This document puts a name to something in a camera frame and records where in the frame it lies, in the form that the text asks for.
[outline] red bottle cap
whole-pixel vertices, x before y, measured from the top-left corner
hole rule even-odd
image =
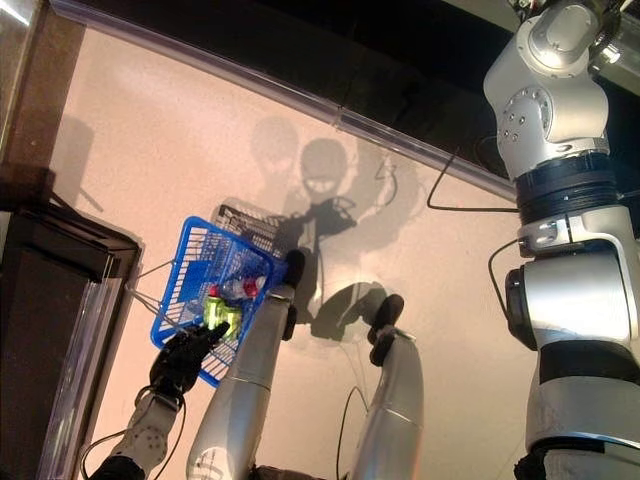
[[[256,285],[255,279],[252,278],[250,280],[246,280],[243,287],[244,293],[247,294],[247,297],[255,298],[258,296],[258,292],[260,291],[260,289],[258,288],[258,285]]]

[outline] black cable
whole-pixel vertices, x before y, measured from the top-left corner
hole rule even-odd
[[[344,404],[344,410],[342,411],[342,423],[340,424],[340,435],[338,436],[338,451],[336,452],[336,480],[340,480],[340,448],[342,447],[342,434],[344,433],[344,422],[347,418],[347,410],[349,409],[349,402],[351,401],[351,397],[355,392],[360,394],[360,399],[362,400],[362,404],[364,405],[365,411],[369,411],[367,407],[367,401],[364,399],[364,395],[362,394],[362,390],[360,387],[354,386],[349,395],[347,396],[347,401]]]
[[[140,390],[140,392],[138,392],[138,396],[136,397],[136,402],[135,402],[136,405],[139,401],[141,394],[148,391],[150,388],[151,387],[147,386],[147,387],[144,387],[142,390]],[[178,431],[178,437],[176,438],[176,442],[174,443],[173,448],[171,449],[171,452],[169,452],[169,456],[165,460],[164,465],[162,465],[162,468],[157,473],[157,475],[153,478],[153,480],[158,480],[158,478],[160,477],[164,469],[169,464],[169,461],[173,457],[173,454],[175,453],[176,448],[178,447],[178,443],[180,443],[180,438],[182,437],[182,432],[184,431],[184,424],[187,419],[187,402],[185,401],[184,397],[181,397],[179,399],[179,404],[182,406],[183,411],[182,411],[182,421],[180,423],[180,430]],[[89,480],[89,474],[87,473],[87,457],[89,456],[89,452],[91,452],[91,450],[93,450],[98,445],[103,444],[104,442],[108,442],[109,440],[112,440],[116,437],[124,435],[125,433],[127,433],[127,430],[128,429],[125,428],[124,430],[120,430],[119,432],[112,433],[111,435],[107,435],[106,437],[102,437],[96,440],[95,442],[93,442],[91,445],[89,445],[86,448],[80,460],[80,474],[82,475],[83,480]]]
[[[625,198],[637,197],[638,195],[640,195],[640,189],[632,190],[632,191],[627,192],[627,193],[622,193],[622,194],[620,194],[619,199],[620,200],[624,200]]]
[[[184,430],[184,423],[185,423],[185,420],[187,419],[187,402],[184,399],[184,397],[182,397],[180,401],[182,403],[182,409],[183,409],[182,422],[180,423],[180,430],[178,431],[178,437],[176,438],[176,443],[173,444],[173,448],[171,449],[171,452],[169,452],[169,456],[165,460],[164,465],[162,466],[158,474],[155,477],[153,477],[153,480],[158,480],[158,477],[160,477],[162,472],[164,472],[164,469],[167,468],[167,465],[169,464],[171,457],[173,457],[173,454],[175,453],[176,448],[178,447],[178,443],[180,443],[180,438],[182,437],[182,431]]]
[[[506,250],[511,245],[516,243],[518,239],[511,240],[508,243],[505,243],[503,246],[498,248],[495,252],[491,254],[489,257],[488,267],[489,267],[489,276],[491,277],[491,284],[493,285],[493,289],[496,292],[496,296],[498,297],[498,301],[500,302],[500,308],[502,309],[502,313],[504,314],[504,318],[509,321],[509,315],[507,314],[507,307],[504,305],[504,300],[502,299],[502,295],[500,294],[500,288],[498,287],[498,282],[496,282],[496,276],[493,274],[493,260],[498,256],[500,252]]]
[[[102,437],[96,440],[95,442],[93,442],[91,445],[89,445],[86,448],[86,450],[83,452],[82,457],[80,459],[80,473],[82,474],[82,478],[84,480],[89,480],[89,474],[87,473],[87,457],[89,456],[89,452],[93,450],[95,447],[97,447],[98,445],[104,442],[108,442],[109,440],[112,440],[114,438],[120,437],[125,433],[127,433],[126,428],[124,430],[120,430],[119,432],[112,433],[111,435],[107,435],[106,437]]]
[[[451,154],[449,160],[447,160],[447,163],[444,165],[444,168],[440,171],[440,174],[438,175],[436,182],[433,184],[433,187],[431,187],[431,192],[429,192],[429,197],[427,198],[427,207],[431,208],[432,210],[445,210],[448,212],[518,213],[517,208],[449,207],[446,205],[434,205],[433,203],[431,203],[433,194],[438,188],[438,185],[440,185],[442,177],[444,177],[444,174],[447,172],[447,170],[455,160],[458,150],[460,150],[460,147],[456,148],[455,151]]]

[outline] beige floor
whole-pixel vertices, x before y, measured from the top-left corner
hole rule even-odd
[[[406,309],[400,324],[417,336],[424,369],[421,478],[513,478],[512,464],[523,450],[535,355],[510,337],[486,261],[513,237],[515,216],[427,210],[425,192],[435,180],[434,170],[90,30],[53,166],[60,174],[56,189],[67,201],[144,243],[143,268],[172,257],[189,215],[210,218],[229,197],[276,213],[302,213],[324,195],[310,195],[315,187],[308,182],[305,187],[303,178],[328,177],[327,188],[333,185],[337,195],[352,202],[358,225],[321,241],[324,278],[311,313],[322,299],[356,282],[379,282],[402,294]],[[331,184],[332,175],[342,178]],[[389,203],[394,177],[397,193]],[[453,178],[445,179],[439,201],[506,204]],[[307,233],[314,228],[320,227],[307,225]],[[497,263],[502,279],[519,265],[517,252],[505,253]],[[145,277],[139,288],[160,297],[167,275]],[[133,305],[95,438],[125,426],[135,394],[147,382],[157,353],[149,340],[152,320]],[[367,362],[365,335],[362,322],[349,325],[341,343],[312,336],[308,326],[297,328],[293,341],[281,349],[259,463],[334,478],[345,396],[359,384],[370,398],[378,379],[378,370]],[[212,394],[198,382],[187,396],[185,432],[163,478],[183,478],[187,452]],[[343,472],[362,420],[354,403]],[[95,450],[90,471],[108,450]]]

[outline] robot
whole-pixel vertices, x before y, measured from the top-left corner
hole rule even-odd
[[[527,412],[528,454],[518,480],[640,478],[640,259],[618,203],[605,134],[607,98],[589,75],[621,2],[518,2],[523,23],[488,72],[484,91],[517,193],[521,255],[506,279],[510,332],[538,352]],[[295,325],[301,254],[271,289],[216,390],[189,454],[189,479],[310,479],[255,468],[280,341]],[[371,361],[382,367],[348,479],[416,478],[423,429],[415,343],[395,327],[388,297],[373,322]],[[122,441],[92,480],[143,480],[207,350],[226,325],[193,327],[158,356]]]

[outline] blue shopping basket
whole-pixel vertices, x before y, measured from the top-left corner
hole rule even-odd
[[[240,331],[233,339],[222,340],[202,362],[200,377],[217,387],[235,358],[265,293],[282,282],[286,271],[285,261],[244,238],[201,218],[189,217],[182,227],[167,288],[151,329],[153,344],[162,348],[176,333],[177,326],[202,324],[202,305],[213,285],[264,276],[265,285],[259,295],[241,302]]]

